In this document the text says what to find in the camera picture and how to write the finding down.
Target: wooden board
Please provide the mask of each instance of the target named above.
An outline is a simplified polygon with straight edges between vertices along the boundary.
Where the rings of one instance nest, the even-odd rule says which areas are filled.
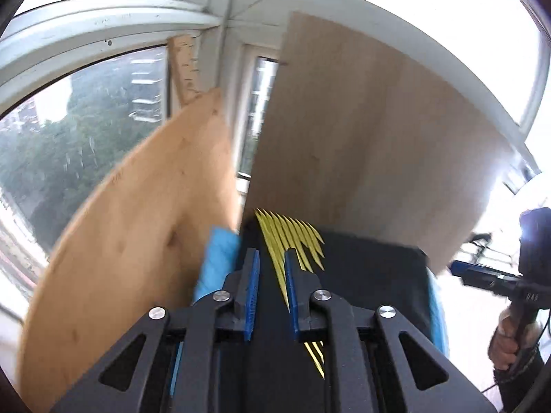
[[[213,226],[236,229],[217,89],[137,146],[77,212],[32,299],[19,393],[46,413],[153,306],[189,304]]]
[[[418,246],[438,272],[511,157],[484,114],[427,68],[360,32],[295,13],[243,219],[262,208]]]

